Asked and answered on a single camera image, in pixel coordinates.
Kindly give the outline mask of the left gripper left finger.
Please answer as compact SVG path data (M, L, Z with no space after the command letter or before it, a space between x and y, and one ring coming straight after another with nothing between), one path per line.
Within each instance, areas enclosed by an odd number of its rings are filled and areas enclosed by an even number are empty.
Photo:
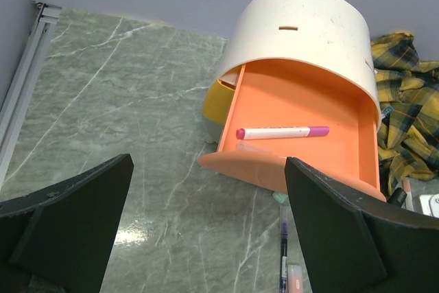
M84 173L1 202L1 291L32 276L67 292L98 292L134 164L120 154Z

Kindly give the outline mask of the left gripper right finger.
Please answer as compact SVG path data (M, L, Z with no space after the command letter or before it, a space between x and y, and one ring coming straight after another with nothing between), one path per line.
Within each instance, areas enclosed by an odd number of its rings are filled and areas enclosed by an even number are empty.
M438 219L297 158L287 158L285 180L313 292L438 291Z

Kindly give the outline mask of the white pen orange cap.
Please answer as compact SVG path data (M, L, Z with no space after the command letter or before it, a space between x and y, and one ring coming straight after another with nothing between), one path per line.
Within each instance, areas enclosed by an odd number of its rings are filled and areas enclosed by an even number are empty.
M413 198L412 198L412 188L410 185L410 180L408 178L404 178L402 180L403 189L406 193L405 198L405 208L409 211L414 211L414 204L413 204Z

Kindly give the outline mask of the pink top drawer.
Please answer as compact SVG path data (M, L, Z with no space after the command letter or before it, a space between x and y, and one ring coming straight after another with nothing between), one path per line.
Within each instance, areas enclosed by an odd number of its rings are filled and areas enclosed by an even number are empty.
M201 166L272 191L287 191L295 157L379 200L373 98L340 75L293 60L258 60L234 69L235 90L217 150Z

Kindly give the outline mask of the white pen pink cap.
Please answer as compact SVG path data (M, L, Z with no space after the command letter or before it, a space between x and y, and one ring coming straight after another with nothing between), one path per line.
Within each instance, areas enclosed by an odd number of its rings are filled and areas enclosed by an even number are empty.
M325 137L329 134L328 126L303 126L280 128L240 128L236 137L240 140L289 139L302 137Z

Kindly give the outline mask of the yellow drawer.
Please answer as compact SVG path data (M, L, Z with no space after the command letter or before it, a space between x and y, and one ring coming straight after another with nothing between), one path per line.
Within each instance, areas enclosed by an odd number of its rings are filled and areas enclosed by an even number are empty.
M231 102L235 93L235 86L216 80L206 94L202 115L204 118L224 125L228 116Z

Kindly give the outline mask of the cream round drawer organizer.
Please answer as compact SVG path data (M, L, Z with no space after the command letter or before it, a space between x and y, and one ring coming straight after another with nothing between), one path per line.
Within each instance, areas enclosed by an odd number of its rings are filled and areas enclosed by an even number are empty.
M241 65L267 59L326 69L379 105L370 32L345 0L252 0L226 44L215 80L235 86Z

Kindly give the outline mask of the orange black highlighter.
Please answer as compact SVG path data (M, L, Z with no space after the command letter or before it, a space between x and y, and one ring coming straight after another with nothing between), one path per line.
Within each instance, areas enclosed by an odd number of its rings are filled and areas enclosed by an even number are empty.
M397 187L392 195L388 199L389 204L393 204L397 207L402 207L405 199L407 198L407 193L404 191L403 188Z

